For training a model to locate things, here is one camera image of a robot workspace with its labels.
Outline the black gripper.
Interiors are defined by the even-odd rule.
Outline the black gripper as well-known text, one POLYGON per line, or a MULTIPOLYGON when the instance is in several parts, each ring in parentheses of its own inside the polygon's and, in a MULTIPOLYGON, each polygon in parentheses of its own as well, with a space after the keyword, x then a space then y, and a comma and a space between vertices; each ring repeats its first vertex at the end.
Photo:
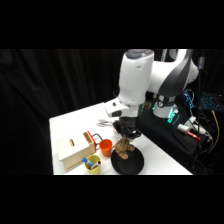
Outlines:
POLYGON ((130 140, 135 140, 141 136, 141 132, 136 127, 136 117, 120 117, 113 123, 113 127, 121 136, 129 136, 130 140))

